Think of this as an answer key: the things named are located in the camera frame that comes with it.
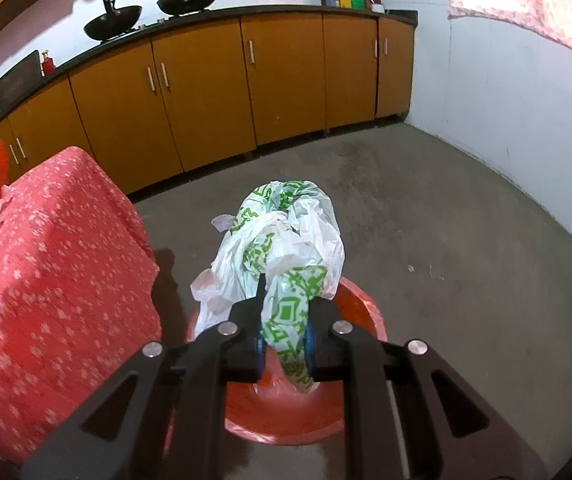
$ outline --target white plastic bag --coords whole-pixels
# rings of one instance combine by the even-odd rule
[[[195,337],[228,318],[237,301],[253,298],[266,274],[262,334],[276,351],[289,380],[308,391],[313,382],[304,363],[308,303],[332,299],[343,267],[343,243],[328,196],[309,181],[270,182],[243,201],[231,220],[217,257],[191,284],[200,310]]]

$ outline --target red plastic basin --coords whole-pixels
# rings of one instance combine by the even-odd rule
[[[344,319],[387,341],[379,309],[357,285],[342,278],[334,301]],[[191,336],[196,321],[194,314],[188,327]],[[319,383],[312,392],[300,394],[285,377],[275,351],[268,347],[259,383],[228,383],[226,429],[246,440],[275,446],[322,440],[343,429],[341,382]]]

